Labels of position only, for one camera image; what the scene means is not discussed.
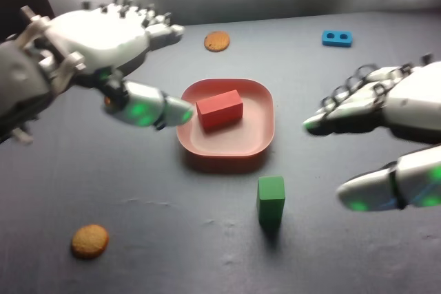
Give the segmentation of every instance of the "pink plastic dish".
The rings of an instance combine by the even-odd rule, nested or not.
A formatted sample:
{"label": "pink plastic dish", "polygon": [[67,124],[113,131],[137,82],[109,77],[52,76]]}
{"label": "pink plastic dish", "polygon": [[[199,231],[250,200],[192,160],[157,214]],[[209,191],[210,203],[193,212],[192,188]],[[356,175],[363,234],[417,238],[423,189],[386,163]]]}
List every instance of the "pink plastic dish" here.
{"label": "pink plastic dish", "polygon": [[178,127],[179,142],[204,158],[250,158],[264,151],[274,137],[273,98],[265,86],[249,79],[216,78],[196,82],[182,99],[192,104],[224,92],[237,90],[243,100],[243,118],[228,127],[206,133],[197,114]]}

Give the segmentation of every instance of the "blue block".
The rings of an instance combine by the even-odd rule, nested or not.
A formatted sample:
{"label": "blue block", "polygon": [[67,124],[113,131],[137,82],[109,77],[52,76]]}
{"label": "blue block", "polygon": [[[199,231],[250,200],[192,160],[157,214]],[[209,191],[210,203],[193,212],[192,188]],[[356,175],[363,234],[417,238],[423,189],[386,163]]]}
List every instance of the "blue block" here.
{"label": "blue block", "polygon": [[322,44],[325,46],[350,48],[352,45],[352,33],[349,31],[325,30],[322,35]]}

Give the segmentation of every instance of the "red rectangular block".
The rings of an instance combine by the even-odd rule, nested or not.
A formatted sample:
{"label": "red rectangular block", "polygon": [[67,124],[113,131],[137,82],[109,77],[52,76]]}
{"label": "red rectangular block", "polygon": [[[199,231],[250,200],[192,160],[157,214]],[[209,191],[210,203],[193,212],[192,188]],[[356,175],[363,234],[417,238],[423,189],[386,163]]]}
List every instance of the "red rectangular block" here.
{"label": "red rectangular block", "polygon": [[237,90],[199,100],[196,108],[205,130],[235,122],[243,115],[243,102]]}

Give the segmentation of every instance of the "robotic arm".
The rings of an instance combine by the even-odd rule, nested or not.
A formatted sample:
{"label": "robotic arm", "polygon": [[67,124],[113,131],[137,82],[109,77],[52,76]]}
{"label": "robotic arm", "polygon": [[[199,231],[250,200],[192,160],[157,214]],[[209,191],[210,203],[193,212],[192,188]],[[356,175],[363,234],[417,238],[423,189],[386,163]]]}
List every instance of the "robotic arm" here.
{"label": "robotic arm", "polygon": [[[322,101],[304,122],[314,135],[370,132],[388,127],[398,138],[441,143],[441,62],[422,57],[422,67],[362,66]],[[441,204],[441,145],[404,155],[377,171],[348,180],[337,190],[348,209],[384,211]]]}
{"label": "robotic arm", "polygon": [[14,136],[31,143],[27,121],[37,118],[73,85],[94,88],[110,116],[157,130],[190,120],[193,107],[144,84],[126,81],[148,51],[177,43],[184,28],[171,25],[171,14],[137,0],[114,0],[49,20],[28,7],[25,31],[0,44],[0,141]]}

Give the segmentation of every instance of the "cookie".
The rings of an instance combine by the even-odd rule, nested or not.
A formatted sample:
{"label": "cookie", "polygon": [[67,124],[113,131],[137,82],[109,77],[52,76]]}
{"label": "cookie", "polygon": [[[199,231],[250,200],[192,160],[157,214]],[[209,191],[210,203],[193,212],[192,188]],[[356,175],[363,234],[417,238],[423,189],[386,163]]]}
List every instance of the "cookie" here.
{"label": "cookie", "polygon": [[78,258],[100,256],[109,242],[107,231],[96,224],[80,228],[72,238],[72,252]]}
{"label": "cookie", "polygon": [[229,36],[225,31],[215,31],[208,34],[204,40],[204,46],[211,52],[226,50],[229,45]]}

